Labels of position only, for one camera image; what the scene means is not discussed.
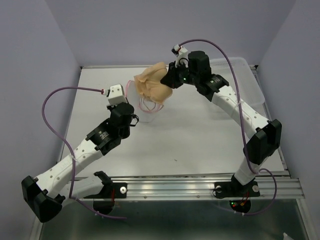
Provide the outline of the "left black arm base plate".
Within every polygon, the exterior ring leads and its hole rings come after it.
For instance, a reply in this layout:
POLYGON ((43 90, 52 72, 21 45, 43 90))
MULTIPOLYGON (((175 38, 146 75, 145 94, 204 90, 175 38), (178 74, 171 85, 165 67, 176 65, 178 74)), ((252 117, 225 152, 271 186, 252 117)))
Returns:
POLYGON ((115 182, 103 171, 97 171, 93 175, 98 178, 101 189, 85 196, 85 199, 125 199, 127 197, 126 182, 115 182))

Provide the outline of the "white mesh laundry bag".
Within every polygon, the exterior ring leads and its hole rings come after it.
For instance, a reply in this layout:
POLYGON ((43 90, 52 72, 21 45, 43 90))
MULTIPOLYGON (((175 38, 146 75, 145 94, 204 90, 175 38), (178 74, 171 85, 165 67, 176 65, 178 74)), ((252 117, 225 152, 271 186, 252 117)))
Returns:
POLYGON ((137 91, 135 82, 129 80, 125 86, 125 94, 128 102, 134 107, 134 113, 142 123, 152 122, 158 112, 163 109, 163 105, 155 103, 149 99, 141 97, 137 91))

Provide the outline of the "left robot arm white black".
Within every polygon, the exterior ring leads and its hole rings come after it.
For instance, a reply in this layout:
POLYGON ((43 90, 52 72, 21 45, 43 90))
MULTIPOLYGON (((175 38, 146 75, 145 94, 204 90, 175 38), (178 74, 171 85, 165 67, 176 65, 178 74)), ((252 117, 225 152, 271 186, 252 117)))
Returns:
POLYGON ((94 161, 120 145, 130 135, 134 107, 122 102, 111 108, 110 117, 92 130, 63 160, 46 172, 21 182, 25 202, 41 223, 52 220, 72 201, 99 196, 114 199, 118 187, 103 171, 76 181, 75 177, 94 161))

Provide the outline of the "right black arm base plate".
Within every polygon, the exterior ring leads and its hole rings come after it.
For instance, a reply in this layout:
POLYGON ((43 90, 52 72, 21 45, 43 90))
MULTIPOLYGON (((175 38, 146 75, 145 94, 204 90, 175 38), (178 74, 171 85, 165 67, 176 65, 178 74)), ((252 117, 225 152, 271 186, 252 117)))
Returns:
POLYGON ((218 181, 214 183, 213 195, 218 199, 242 198, 249 194, 249 197, 259 197, 260 189, 254 180, 246 185, 241 185, 233 181, 218 181))

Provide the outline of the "beige bra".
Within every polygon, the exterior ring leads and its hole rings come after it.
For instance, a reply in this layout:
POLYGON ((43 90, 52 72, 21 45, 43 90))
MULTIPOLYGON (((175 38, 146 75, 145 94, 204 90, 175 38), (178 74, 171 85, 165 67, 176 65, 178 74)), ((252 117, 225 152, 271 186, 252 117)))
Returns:
POLYGON ((161 83, 167 72, 164 62, 147 67, 142 73, 134 76, 136 92, 143 99, 163 105, 173 93, 169 86, 161 83))

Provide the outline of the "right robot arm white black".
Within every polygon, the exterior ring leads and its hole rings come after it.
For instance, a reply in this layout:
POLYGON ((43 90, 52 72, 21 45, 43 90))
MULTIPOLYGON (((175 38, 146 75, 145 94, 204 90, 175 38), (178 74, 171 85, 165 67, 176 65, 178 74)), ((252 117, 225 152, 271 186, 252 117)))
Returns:
POLYGON ((244 102, 239 92, 221 75, 212 72, 209 57, 204 51, 173 49, 175 61, 169 63, 161 83, 177 89, 184 84, 195 86, 197 92, 226 112, 240 127, 244 142, 244 159, 226 183, 221 183, 217 194, 242 195, 259 173, 268 157, 279 148, 282 124, 260 115, 244 102))

